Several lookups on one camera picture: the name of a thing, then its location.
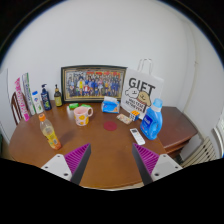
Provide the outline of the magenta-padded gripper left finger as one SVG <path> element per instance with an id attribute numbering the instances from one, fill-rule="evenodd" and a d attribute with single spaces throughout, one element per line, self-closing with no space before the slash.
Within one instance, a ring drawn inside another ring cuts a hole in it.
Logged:
<path id="1" fill-rule="evenodd" d="M 66 155 L 56 154 L 42 169 L 79 185 L 91 155 L 91 144 L 87 143 Z"/>

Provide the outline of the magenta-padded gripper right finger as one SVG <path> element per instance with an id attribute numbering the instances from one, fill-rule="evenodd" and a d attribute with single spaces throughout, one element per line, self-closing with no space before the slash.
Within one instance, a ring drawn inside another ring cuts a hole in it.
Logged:
<path id="1" fill-rule="evenodd" d="M 144 185 L 148 185 L 182 169 L 168 154 L 158 155 L 136 143 L 132 145 L 132 154 Z"/>

